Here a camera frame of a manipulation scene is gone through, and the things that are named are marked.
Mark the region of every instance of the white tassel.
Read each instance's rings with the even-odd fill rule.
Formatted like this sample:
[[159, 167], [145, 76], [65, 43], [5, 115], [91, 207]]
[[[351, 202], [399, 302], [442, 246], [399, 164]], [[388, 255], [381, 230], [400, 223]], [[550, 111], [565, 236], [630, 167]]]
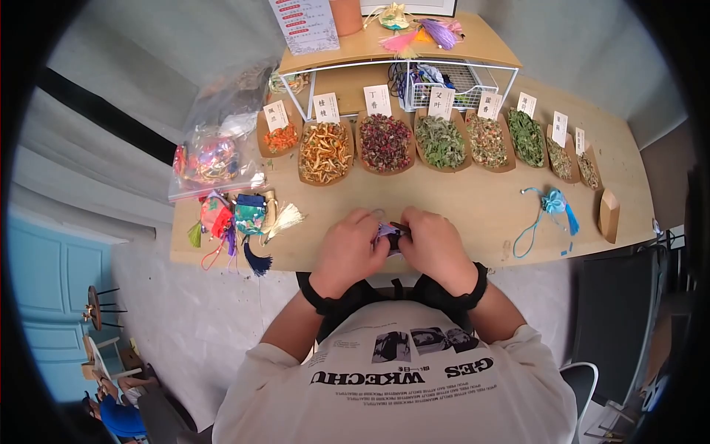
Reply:
[[278, 217], [276, 217], [276, 222], [274, 222], [273, 226], [271, 227], [271, 230], [269, 231], [264, 244], [266, 245], [271, 240], [271, 238], [273, 238], [277, 234], [280, 234], [280, 232], [282, 232], [283, 230], [289, 227], [293, 227], [294, 225], [300, 224], [305, 220], [305, 218], [306, 216], [303, 215], [294, 204], [290, 203], [286, 205], [286, 207], [278, 213]]

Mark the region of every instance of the black stripe on wall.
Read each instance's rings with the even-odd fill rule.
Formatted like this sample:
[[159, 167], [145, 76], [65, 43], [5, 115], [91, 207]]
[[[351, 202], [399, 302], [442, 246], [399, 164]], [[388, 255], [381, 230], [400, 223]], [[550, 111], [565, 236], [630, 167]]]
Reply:
[[175, 144], [93, 92], [85, 90], [57, 74], [44, 69], [37, 86], [65, 106], [86, 117], [109, 133], [168, 165], [173, 164]]

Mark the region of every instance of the dried mint leaves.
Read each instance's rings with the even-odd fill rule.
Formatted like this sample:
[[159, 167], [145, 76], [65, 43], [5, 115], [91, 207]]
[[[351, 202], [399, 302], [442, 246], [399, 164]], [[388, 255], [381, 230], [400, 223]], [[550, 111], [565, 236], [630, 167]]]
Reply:
[[512, 109], [508, 112], [508, 129], [518, 157], [530, 166], [543, 166], [545, 161], [540, 124], [525, 112]]
[[550, 154], [550, 164], [555, 173], [565, 179], [572, 178], [572, 160], [567, 152], [552, 138], [547, 138], [547, 152]]
[[464, 162], [464, 138], [454, 122], [442, 117], [420, 117], [415, 135], [431, 165], [456, 168]]
[[466, 118], [466, 129], [471, 141], [471, 154], [476, 163], [489, 168], [508, 165], [501, 124], [496, 120], [470, 113]]

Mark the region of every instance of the blue door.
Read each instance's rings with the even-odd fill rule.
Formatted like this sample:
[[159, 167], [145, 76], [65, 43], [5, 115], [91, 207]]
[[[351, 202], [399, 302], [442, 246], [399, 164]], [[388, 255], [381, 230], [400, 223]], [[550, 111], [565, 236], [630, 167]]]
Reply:
[[[56, 402], [79, 401], [84, 390], [95, 393], [95, 381], [86, 380], [82, 336], [101, 342], [119, 335], [114, 327], [94, 331], [85, 323], [87, 289], [111, 289], [111, 246], [54, 232], [10, 218], [9, 262], [12, 285], [25, 335], [39, 371]], [[114, 302], [106, 294], [104, 302]], [[120, 366], [115, 352], [106, 350], [106, 365]]]

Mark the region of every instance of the hand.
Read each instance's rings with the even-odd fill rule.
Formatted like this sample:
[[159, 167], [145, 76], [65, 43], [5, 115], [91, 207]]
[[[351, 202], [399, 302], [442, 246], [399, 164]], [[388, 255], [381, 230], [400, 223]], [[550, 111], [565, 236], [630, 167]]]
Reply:
[[412, 230], [411, 239], [407, 236], [399, 239], [399, 249], [411, 266], [454, 297], [474, 290], [478, 269], [466, 255], [456, 227], [446, 217], [406, 207], [401, 223]]
[[325, 234], [311, 287], [321, 298], [340, 299], [351, 285], [379, 270], [390, 251], [389, 242], [372, 247], [378, 222], [364, 208], [356, 208]]

